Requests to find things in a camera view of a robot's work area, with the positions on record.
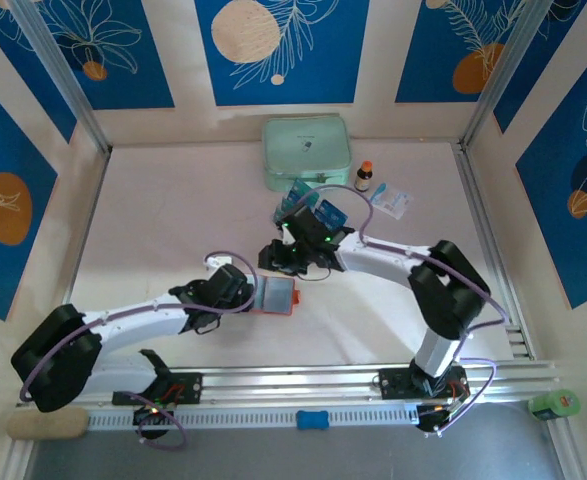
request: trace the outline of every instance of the orange circle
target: orange circle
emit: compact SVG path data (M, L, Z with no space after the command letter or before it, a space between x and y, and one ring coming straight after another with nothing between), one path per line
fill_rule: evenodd
M84 75L89 77L94 82L101 82L102 80L106 80L108 75L104 65L94 62L93 60L90 60L82 65L82 71L84 72Z
M8 246L19 245L29 233L33 218L29 187L17 175L2 172L0 173L0 200L2 199L7 201L10 207L0 203L0 243Z
M587 214L587 194L582 190L575 190L568 201L569 213L577 218L584 218Z
M453 72L453 88L460 93L480 93L500 58L504 45L491 43L475 52L469 53L457 64Z

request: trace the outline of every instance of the beige circle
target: beige circle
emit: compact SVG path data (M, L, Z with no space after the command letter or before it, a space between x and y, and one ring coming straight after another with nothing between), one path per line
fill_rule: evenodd
M213 19L213 43L231 62L264 60L280 44L280 28L267 8L255 0L232 0Z
M279 73L276 73L271 77L271 83L273 85L282 85L284 83L284 77Z
M449 3L449 0L426 0L425 3L428 8L441 8Z
M41 2L42 0L31 0L31 2L36 3L36 2ZM7 0L0 0L0 8L3 8L4 10L8 10L9 5L8 3L6 3Z

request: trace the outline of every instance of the brown medicine bottle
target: brown medicine bottle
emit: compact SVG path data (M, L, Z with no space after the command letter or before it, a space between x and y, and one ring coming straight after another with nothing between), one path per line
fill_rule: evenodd
M373 164L368 160L362 162L362 166L357 171L355 178L355 189L360 192L366 192L371 186L371 177L373 176Z

